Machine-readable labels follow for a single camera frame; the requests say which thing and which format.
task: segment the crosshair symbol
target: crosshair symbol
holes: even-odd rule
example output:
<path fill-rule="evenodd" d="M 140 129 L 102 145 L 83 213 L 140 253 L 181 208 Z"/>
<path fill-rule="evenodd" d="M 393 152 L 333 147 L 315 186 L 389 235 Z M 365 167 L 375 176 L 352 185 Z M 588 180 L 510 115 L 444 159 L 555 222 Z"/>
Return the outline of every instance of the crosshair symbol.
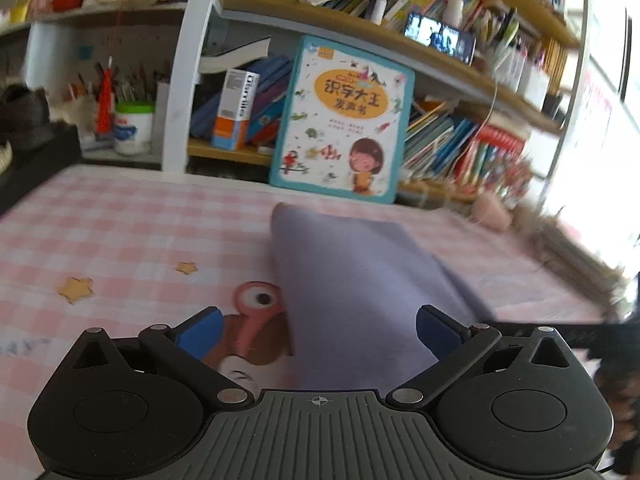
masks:
<path fill-rule="evenodd" d="M 314 403 L 319 408 L 320 406 L 324 406 L 326 403 L 331 401 L 325 397 L 317 396 L 311 399 L 310 402 Z"/>

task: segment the orange oval label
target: orange oval label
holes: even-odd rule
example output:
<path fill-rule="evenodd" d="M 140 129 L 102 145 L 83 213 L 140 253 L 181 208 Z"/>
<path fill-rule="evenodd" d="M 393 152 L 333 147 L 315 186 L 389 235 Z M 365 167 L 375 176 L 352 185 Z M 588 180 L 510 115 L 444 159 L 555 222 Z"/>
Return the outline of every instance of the orange oval label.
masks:
<path fill-rule="evenodd" d="M 352 119 L 374 119 L 386 112 L 389 98 L 385 87 L 369 70 L 336 69 L 321 73 L 314 91 L 322 104 Z"/>

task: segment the green lid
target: green lid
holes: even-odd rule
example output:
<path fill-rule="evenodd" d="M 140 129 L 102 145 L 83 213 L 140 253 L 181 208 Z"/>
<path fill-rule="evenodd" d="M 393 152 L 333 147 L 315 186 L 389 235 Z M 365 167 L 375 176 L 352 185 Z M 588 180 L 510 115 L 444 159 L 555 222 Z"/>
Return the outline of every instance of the green lid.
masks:
<path fill-rule="evenodd" d="M 116 111 L 120 114 L 152 114 L 156 107 L 151 101 L 118 101 Z"/>

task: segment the yellow star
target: yellow star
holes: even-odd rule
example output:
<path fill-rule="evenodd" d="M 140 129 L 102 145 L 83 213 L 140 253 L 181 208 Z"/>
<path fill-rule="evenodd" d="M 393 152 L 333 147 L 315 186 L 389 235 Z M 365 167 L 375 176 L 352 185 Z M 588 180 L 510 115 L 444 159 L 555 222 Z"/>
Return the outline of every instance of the yellow star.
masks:
<path fill-rule="evenodd" d="M 94 294 L 91 290 L 93 282 L 94 280 L 91 278 L 67 278 L 65 284 L 58 289 L 58 294 L 69 303 L 74 304 L 76 301 Z"/>
<path fill-rule="evenodd" d="M 192 272 L 197 272 L 198 267 L 193 262 L 180 262 L 175 266 L 175 270 L 183 274 L 191 274 Z"/>

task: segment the metal screw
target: metal screw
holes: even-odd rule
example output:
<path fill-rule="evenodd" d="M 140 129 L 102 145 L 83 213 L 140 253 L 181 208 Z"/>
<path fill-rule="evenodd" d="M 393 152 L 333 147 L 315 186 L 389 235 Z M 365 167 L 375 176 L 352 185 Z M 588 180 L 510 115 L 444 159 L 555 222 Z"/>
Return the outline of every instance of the metal screw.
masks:
<path fill-rule="evenodd" d="M 423 395 L 413 388 L 399 388 L 391 394 L 391 397 L 395 402 L 400 402 L 400 404 L 415 404 L 422 400 Z"/>
<path fill-rule="evenodd" d="M 238 404 L 247 400 L 248 397 L 247 392 L 240 388 L 227 388 L 218 392 L 218 400 L 225 404 Z"/>

